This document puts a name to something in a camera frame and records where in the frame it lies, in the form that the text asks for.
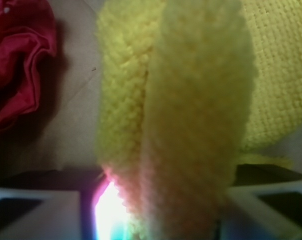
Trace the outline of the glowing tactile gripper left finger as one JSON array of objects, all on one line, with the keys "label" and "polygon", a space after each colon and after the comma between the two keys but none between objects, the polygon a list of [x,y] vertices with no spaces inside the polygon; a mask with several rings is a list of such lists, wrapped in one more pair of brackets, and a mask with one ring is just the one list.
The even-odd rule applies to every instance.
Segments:
[{"label": "glowing tactile gripper left finger", "polygon": [[102,170],[31,171],[0,181],[0,240],[125,240],[127,220]]}]

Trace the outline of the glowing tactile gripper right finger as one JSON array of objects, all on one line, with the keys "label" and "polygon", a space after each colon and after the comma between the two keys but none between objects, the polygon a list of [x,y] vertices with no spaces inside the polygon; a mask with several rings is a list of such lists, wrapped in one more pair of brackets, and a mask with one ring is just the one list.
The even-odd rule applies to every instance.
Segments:
[{"label": "glowing tactile gripper right finger", "polygon": [[227,196],[220,239],[302,240],[302,174],[271,164],[241,164]]}]

